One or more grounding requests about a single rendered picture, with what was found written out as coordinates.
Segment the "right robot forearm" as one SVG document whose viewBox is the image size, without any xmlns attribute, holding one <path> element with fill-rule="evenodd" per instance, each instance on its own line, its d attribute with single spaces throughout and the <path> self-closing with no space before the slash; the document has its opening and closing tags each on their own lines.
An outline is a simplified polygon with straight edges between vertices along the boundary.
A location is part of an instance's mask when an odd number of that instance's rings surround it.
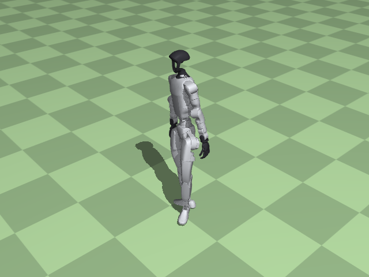
<svg viewBox="0 0 369 277">
<path fill-rule="evenodd" d="M 174 107 L 169 105 L 170 108 L 170 119 L 173 119 L 174 123 L 178 122 L 178 116 L 175 114 Z"/>
</svg>

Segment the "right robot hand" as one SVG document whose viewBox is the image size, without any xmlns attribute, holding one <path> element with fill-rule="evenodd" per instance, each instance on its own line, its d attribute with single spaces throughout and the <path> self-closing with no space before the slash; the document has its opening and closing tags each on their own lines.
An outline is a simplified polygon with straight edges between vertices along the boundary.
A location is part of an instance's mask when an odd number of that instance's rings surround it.
<svg viewBox="0 0 369 277">
<path fill-rule="evenodd" d="M 170 127 L 170 131 L 169 131 L 169 136 L 170 136 L 170 138 L 171 138 L 171 130 L 172 130 L 173 128 L 177 127 L 177 125 L 176 125 L 176 124 L 178 124 L 178 122 L 174 123 L 173 119 L 170 119 L 170 125 L 171 125 L 171 127 Z"/>
</svg>

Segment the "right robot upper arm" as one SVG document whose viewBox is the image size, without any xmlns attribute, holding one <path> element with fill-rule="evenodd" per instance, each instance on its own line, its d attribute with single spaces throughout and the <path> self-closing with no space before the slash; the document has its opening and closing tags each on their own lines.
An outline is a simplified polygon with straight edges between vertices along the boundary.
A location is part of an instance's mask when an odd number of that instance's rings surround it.
<svg viewBox="0 0 369 277">
<path fill-rule="evenodd" d="M 174 75 L 174 74 L 173 74 L 173 75 Z M 171 81 L 171 77 L 172 77 L 173 75 L 168 76 L 169 84 L 170 84 L 170 81 Z M 167 100 L 168 100 L 169 104 L 170 104 L 171 106 L 173 106 L 172 96 L 171 96 L 171 95 L 168 97 L 168 99 L 167 99 Z"/>
</svg>

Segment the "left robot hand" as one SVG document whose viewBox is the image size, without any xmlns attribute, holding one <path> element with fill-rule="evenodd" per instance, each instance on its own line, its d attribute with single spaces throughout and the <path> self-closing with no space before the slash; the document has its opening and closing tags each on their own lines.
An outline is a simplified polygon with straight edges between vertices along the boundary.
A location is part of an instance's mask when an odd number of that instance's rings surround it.
<svg viewBox="0 0 369 277">
<path fill-rule="evenodd" d="M 200 135 L 200 141 L 202 142 L 202 151 L 201 151 L 201 153 L 199 154 L 199 156 L 201 156 L 202 155 L 202 153 L 203 153 L 203 157 L 201 157 L 200 159 L 203 159 L 203 158 L 205 158 L 207 155 L 208 155 L 208 153 L 210 152 L 210 148 L 209 148 L 209 143 L 208 143 L 208 141 L 209 141 L 209 139 L 207 138 L 206 140 L 204 139 L 204 136 L 203 135 Z"/>
</svg>

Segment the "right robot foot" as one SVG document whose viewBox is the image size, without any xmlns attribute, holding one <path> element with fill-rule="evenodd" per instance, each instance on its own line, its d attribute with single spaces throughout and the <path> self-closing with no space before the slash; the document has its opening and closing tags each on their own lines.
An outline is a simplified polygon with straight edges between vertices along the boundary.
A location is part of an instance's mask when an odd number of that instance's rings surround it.
<svg viewBox="0 0 369 277">
<path fill-rule="evenodd" d="M 182 199 L 175 199 L 174 204 L 183 206 L 183 200 Z M 190 206 L 190 208 L 195 208 L 196 207 L 195 201 L 189 199 L 189 206 Z"/>
</svg>

